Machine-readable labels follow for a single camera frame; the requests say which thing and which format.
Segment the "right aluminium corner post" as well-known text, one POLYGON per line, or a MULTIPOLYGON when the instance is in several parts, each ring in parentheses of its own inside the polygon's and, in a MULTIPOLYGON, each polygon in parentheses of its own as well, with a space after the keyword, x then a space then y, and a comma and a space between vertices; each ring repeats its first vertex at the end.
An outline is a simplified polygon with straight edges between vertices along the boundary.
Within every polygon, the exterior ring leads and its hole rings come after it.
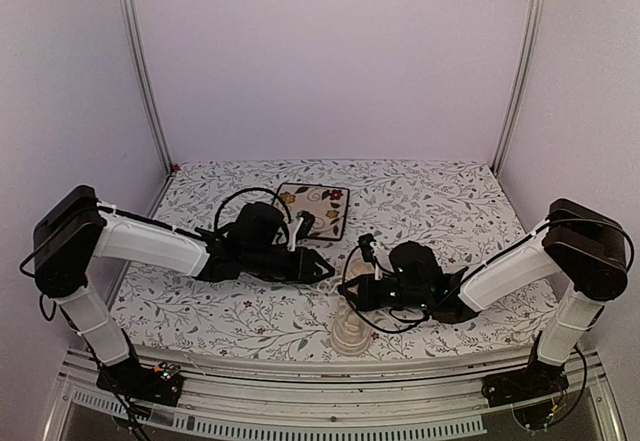
POLYGON ((528 74, 534 57, 545 0, 528 0, 524 31, 516 72, 505 111, 504 120, 491 161, 491 171, 499 179, 506 165, 511 141, 516 130, 524 98, 528 74))

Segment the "square floral ceramic plate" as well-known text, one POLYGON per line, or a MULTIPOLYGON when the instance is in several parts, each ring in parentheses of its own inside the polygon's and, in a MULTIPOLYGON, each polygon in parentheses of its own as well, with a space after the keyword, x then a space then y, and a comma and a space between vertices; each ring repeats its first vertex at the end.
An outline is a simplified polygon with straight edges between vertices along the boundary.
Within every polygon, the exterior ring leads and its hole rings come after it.
POLYGON ((285 220, 288 215, 284 206, 296 220, 302 212, 314 217, 309 229, 301 228, 297 232, 297 241, 340 241, 343 238, 350 204, 348 188, 288 182, 282 183, 276 193, 279 200, 273 200, 272 205, 283 213, 285 220))

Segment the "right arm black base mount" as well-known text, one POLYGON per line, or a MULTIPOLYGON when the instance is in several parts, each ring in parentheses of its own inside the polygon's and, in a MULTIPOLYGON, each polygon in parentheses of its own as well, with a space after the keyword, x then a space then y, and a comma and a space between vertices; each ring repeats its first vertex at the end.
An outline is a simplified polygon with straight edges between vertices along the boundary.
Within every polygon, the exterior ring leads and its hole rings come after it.
POLYGON ((560 393, 569 387, 564 365, 550 365, 538 359, 540 339, 541 333, 531 348, 525 367, 488 375, 482 379, 481 394, 490 407, 560 393))

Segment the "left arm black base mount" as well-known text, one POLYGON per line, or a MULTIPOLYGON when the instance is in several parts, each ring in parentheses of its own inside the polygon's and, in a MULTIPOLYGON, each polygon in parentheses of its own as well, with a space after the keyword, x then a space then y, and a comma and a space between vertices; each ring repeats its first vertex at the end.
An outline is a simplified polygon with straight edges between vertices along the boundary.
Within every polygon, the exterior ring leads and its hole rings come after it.
POLYGON ((112 366, 102 365, 96 382, 104 391, 170 407, 178 405, 183 384, 180 365, 163 361, 144 367, 136 354, 112 366))

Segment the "white shoelace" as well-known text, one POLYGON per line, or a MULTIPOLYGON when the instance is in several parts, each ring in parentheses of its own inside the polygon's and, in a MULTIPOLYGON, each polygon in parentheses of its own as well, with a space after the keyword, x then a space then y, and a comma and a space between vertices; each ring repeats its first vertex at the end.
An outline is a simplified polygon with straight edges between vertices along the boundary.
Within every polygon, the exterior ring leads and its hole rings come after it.
POLYGON ((317 283, 314 290, 319 295, 335 296, 339 295, 341 282, 338 280, 323 280, 317 283))

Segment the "aluminium corner post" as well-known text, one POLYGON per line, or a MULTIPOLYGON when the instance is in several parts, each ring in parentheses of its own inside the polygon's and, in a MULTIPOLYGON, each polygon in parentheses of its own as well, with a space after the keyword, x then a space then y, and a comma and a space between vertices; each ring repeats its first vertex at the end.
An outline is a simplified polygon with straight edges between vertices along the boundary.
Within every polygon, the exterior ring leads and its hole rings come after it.
POLYGON ((155 145, 163 170, 172 175, 174 162, 170 153, 166 133, 161 122, 152 80, 144 52, 135 0, 119 0, 125 32, 131 52, 135 76, 137 79, 144 112, 149 124, 151 137, 155 145))
POLYGON ((511 141, 516 130, 524 98, 528 74, 534 57, 545 0, 528 0, 524 31, 516 72, 505 111, 504 120, 491 161, 491 171, 499 179, 506 165, 511 141))

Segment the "white lace sneaker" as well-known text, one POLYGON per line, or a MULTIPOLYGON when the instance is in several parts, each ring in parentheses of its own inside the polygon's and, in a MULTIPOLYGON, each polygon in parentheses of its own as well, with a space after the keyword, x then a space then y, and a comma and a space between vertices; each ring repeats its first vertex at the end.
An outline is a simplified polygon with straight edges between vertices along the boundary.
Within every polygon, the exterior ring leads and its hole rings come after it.
POLYGON ((330 342, 340 356, 363 356, 370 348, 373 329, 367 325, 340 295, 331 326, 330 342))

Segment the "floral patterned table mat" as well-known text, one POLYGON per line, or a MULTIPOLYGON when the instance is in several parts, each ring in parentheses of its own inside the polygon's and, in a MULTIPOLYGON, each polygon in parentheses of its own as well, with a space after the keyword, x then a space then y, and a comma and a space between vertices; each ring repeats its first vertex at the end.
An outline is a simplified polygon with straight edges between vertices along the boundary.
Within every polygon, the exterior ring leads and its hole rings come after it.
MULTIPOLYGON (((368 270, 355 245, 371 233, 384 249, 404 241, 430 247, 447 272, 472 269, 512 245, 523 228, 490 169, 479 162, 407 160, 209 161, 181 166, 162 199, 160 221, 192 230, 233 220, 251 201, 269 201, 282 183, 346 187, 340 241, 310 241, 344 279, 368 270)), ((140 346, 250 360, 333 362, 339 295, 314 286, 264 283, 243 275, 211 284, 132 264, 111 313, 140 346)), ((477 318, 430 321, 401 332, 385 312, 363 355, 368 361, 432 359, 530 345, 557 304, 541 280, 477 318)))

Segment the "aluminium front rail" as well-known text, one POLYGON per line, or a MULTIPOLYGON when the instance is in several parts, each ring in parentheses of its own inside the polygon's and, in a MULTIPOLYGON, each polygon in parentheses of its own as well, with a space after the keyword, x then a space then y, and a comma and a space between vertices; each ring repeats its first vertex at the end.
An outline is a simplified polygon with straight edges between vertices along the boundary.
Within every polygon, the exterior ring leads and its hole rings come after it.
POLYGON ((560 421, 534 429, 546 398, 491 406, 483 379, 522 367, 524 348, 431 360, 245 360, 140 347, 184 376, 174 407, 145 404, 146 440, 627 440, 598 354, 566 365, 560 421))

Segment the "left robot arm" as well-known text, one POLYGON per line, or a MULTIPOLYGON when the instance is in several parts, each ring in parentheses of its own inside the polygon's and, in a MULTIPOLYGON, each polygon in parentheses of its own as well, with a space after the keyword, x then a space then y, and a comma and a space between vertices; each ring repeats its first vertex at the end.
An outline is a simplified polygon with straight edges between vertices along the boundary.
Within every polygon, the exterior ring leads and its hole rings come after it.
POLYGON ((276 197, 249 202, 236 217, 189 231, 118 208, 79 185, 33 231, 31 252, 19 271, 34 281, 42 297, 55 303, 93 349, 111 380, 128 395, 148 387, 148 373, 112 318, 106 286, 92 277, 102 268, 138 263, 189 278, 217 283, 247 274, 265 282, 313 285, 335 269, 318 251, 301 245, 311 215, 293 215, 276 197))

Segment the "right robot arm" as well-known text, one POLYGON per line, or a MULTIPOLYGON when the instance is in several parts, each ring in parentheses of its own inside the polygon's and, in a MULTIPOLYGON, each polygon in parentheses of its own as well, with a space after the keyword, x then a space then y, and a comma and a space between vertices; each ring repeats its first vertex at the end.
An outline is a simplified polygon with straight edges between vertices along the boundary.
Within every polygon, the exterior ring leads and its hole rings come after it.
POLYGON ((379 309, 415 309, 406 331, 433 320, 459 324, 476 318, 496 302, 526 286, 552 278, 566 281, 553 318, 538 335, 534 361, 517 376, 517 388, 537 397, 552 385, 563 365, 605 305, 628 286, 635 260, 630 235, 616 221, 565 198, 523 238, 474 269, 445 272, 431 248, 407 241, 388 254, 383 269, 371 235, 356 247, 373 272, 341 280, 338 292, 358 317, 379 309))

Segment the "left aluminium corner post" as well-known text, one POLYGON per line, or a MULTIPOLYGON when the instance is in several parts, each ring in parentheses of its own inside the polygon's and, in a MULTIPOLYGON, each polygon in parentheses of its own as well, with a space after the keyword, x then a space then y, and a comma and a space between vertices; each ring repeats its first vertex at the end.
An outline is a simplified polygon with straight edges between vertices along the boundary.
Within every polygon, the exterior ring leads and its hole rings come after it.
POLYGON ((131 52, 135 76, 137 79, 144 112, 149 124, 151 137, 155 145, 163 170, 172 175, 174 162, 170 153, 166 133, 161 122, 152 80, 144 52, 135 0, 119 0, 125 32, 131 52))

